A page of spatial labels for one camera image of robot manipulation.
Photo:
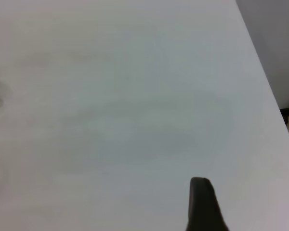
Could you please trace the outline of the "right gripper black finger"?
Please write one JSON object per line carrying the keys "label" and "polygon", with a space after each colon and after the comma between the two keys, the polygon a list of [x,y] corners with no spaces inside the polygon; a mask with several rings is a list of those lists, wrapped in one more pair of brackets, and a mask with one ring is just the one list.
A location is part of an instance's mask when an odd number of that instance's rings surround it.
{"label": "right gripper black finger", "polygon": [[227,231],[215,190],[207,178],[190,181],[187,231]]}

